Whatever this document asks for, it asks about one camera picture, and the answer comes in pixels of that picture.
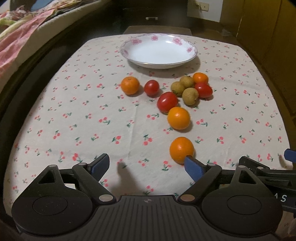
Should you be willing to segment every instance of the blue gripper pad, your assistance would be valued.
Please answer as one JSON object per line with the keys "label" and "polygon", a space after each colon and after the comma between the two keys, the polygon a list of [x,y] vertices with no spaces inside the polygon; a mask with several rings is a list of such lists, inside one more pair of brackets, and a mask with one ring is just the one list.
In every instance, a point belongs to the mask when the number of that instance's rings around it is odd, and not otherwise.
{"label": "blue gripper pad", "polygon": [[110,166],[110,159],[107,154],[102,154],[96,158],[93,162],[87,165],[87,171],[92,175],[94,179],[100,181]]}
{"label": "blue gripper pad", "polygon": [[185,171],[189,174],[189,176],[196,182],[200,179],[205,171],[204,169],[192,161],[190,158],[186,157],[184,160]]}
{"label": "blue gripper pad", "polygon": [[284,158],[287,161],[291,161],[293,163],[296,163],[296,151],[293,151],[291,149],[286,149],[284,152]]}

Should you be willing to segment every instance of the tomato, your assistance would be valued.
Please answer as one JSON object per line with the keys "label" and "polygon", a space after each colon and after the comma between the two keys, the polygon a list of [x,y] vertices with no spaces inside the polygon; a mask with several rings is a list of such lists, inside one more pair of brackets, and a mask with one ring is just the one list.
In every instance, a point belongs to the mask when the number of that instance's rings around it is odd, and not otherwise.
{"label": "tomato", "polygon": [[144,86],[144,91],[148,96],[155,96],[159,91],[159,83],[156,80],[149,80]]}
{"label": "tomato", "polygon": [[208,83],[209,82],[209,78],[207,75],[205,75],[204,73],[195,73],[193,76],[192,76],[194,82],[197,84],[197,83]]}
{"label": "tomato", "polygon": [[173,107],[176,107],[177,104],[178,99],[172,92],[163,93],[157,101],[157,107],[162,113],[169,112],[169,110]]}
{"label": "tomato", "polygon": [[206,83],[197,83],[194,88],[198,91],[200,98],[208,98],[213,94],[212,88]]}

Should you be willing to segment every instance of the pink blanket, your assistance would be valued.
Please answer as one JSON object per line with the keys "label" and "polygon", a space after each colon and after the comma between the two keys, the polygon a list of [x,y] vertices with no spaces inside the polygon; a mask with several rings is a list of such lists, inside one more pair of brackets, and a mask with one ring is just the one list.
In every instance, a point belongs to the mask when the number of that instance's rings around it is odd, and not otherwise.
{"label": "pink blanket", "polygon": [[0,78],[11,66],[31,34],[54,12],[48,10],[24,23],[0,42]]}

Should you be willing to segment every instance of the red tomato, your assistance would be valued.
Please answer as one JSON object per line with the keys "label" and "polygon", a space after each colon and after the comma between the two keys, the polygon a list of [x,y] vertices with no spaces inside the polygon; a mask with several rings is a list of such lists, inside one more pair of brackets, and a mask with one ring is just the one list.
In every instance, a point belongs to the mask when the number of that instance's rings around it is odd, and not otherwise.
{"label": "red tomato", "polygon": [[172,92],[163,93],[157,101],[157,107],[162,113],[169,112],[169,110],[173,107],[176,107],[177,104],[178,99]]}
{"label": "red tomato", "polygon": [[200,98],[208,98],[213,94],[212,88],[206,83],[197,83],[194,88],[198,91]]}
{"label": "red tomato", "polygon": [[154,96],[159,91],[159,83],[156,80],[149,80],[145,86],[144,91],[148,96]]}

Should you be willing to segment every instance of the pink floral rim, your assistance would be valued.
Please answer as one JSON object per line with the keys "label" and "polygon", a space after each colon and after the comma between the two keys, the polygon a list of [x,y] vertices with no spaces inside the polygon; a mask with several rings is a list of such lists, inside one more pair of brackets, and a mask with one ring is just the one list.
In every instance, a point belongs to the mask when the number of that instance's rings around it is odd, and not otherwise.
{"label": "pink floral rim", "polygon": [[[123,47],[125,47],[125,45],[128,43],[128,42],[132,42],[133,45],[137,45],[137,44],[140,44],[142,42],[142,40],[138,39],[138,37],[142,37],[142,36],[149,36],[149,35],[152,35],[151,37],[151,40],[152,41],[157,41],[158,40],[158,36],[157,35],[171,35],[171,36],[174,36],[172,42],[177,44],[177,45],[182,45],[182,41],[188,43],[191,47],[187,48],[187,52],[190,53],[193,49],[194,49],[194,55],[192,56],[192,58],[186,60],[186,61],[182,61],[182,62],[178,62],[178,63],[174,63],[174,64],[179,64],[179,63],[183,63],[183,62],[189,62],[191,60],[193,60],[196,55],[197,55],[197,48],[195,47],[195,45],[193,43],[191,43],[190,41],[188,40],[185,40],[179,36],[175,36],[173,34],[158,34],[158,33],[154,33],[154,34],[141,34],[141,35],[138,35],[136,37],[130,37],[128,40],[126,40],[119,48],[119,52],[121,53],[121,55],[123,57],[125,57],[126,59],[128,60],[131,60],[129,57],[128,57],[128,51],[123,49]],[[137,62],[137,63],[140,63],[140,64],[149,64],[149,63],[144,63],[144,62],[139,62],[139,61],[135,61],[133,60],[133,62]]]}

